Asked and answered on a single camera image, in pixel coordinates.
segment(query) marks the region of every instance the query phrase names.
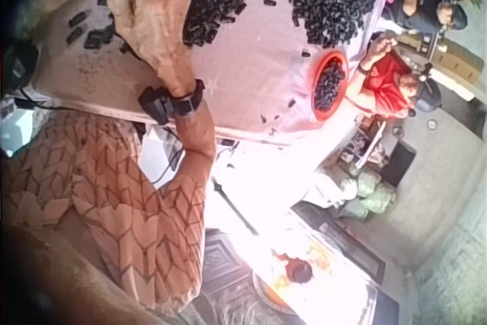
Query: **black wristwatch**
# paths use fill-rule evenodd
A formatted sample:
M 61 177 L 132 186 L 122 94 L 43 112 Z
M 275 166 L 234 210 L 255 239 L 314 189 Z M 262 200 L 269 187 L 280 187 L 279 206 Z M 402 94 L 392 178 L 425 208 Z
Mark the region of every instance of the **black wristwatch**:
M 153 87 L 147 87 L 138 97 L 138 102 L 150 117 L 163 126 L 174 114 L 187 116 L 197 110 L 203 100 L 203 89 L 203 81 L 196 79 L 194 92 L 181 98 L 172 98 L 164 88 L 154 90 Z

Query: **red bowl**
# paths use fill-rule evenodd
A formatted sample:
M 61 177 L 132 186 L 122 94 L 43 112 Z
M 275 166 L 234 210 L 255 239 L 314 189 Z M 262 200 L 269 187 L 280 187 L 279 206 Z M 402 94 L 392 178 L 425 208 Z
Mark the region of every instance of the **red bowl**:
M 342 63 L 342 69 L 345 73 L 345 77 L 339 84 L 338 94 L 333 101 L 332 106 L 326 112 L 322 110 L 317 110 L 314 108 L 314 91 L 317 88 L 318 81 L 320 80 L 321 72 L 324 68 L 328 65 L 331 59 L 337 58 Z M 332 50 L 328 52 L 318 63 L 317 67 L 315 68 L 314 73 L 312 74 L 313 77 L 313 91 L 311 95 L 311 109 L 314 112 L 314 116 L 317 118 L 318 121 L 324 121 L 329 119 L 338 109 L 339 105 L 341 104 L 343 98 L 345 97 L 345 92 L 347 91 L 347 86 L 349 85 L 349 62 L 343 53 L 338 50 Z

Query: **woman's hand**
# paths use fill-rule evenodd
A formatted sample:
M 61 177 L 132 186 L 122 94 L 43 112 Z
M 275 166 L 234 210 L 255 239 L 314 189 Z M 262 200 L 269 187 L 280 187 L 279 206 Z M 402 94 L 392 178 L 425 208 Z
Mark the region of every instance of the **woman's hand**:
M 376 40 L 372 41 L 367 55 L 360 61 L 360 66 L 364 70 L 372 69 L 372 65 L 382 59 L 397 44 L 394 32 L 385 32 Z
M 196 83 L 183 45 L 183 25 L 191 0 L 107 0 L 116 31 L 163 80 L 173 97 L 194 91 Z

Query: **black device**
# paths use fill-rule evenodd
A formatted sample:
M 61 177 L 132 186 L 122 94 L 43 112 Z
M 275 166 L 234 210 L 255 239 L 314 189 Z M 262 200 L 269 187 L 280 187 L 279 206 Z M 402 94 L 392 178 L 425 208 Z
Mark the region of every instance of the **black device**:
M 30 41 L 6 40 L 2 45 L 2 96 L 26 87 L 36 68 L 39 51 Z
M 138 102 L 144 112 L 152 117 L 159 125 L 164 126 L 173 118 L 187 116 L 198 109 L 203 100 L 205 85 L 200 79 L 196 79 L 196 89 L 182 98 L 172 98 L 164 88 L 155 90 L 147 87 L 138 97 Z

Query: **person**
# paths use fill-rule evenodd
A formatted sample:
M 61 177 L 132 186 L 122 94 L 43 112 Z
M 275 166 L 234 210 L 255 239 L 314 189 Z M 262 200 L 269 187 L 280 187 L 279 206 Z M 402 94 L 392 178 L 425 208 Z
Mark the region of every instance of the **person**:
M 385 32 L 371 42 L 346 91 L 360 110 L 386 118 L 405 118 L 416 107 L 425 112 L 441 104 L 441 92 L 431 79 L 424 82 L 412 73 L 392 49 L 395 34 Z
M 430 34 L 442 28 L 462 30 L 468 24 L 460 5 L 443 0 L 394 0 L 386 3 L 382 17 L 407 30 Z
M 172 98 L 191 95 L 190 0 L 107 1 L 116 31 Z M 74 110 L 52 112 L 3 162 L 3 251 L 55 323 L 165 323 L 154 313 L 173 316 L 198 295 L 215 129 L 204 101 L 174 120 L 185 155 L 158 190 L 138 167 L 130 122 Z

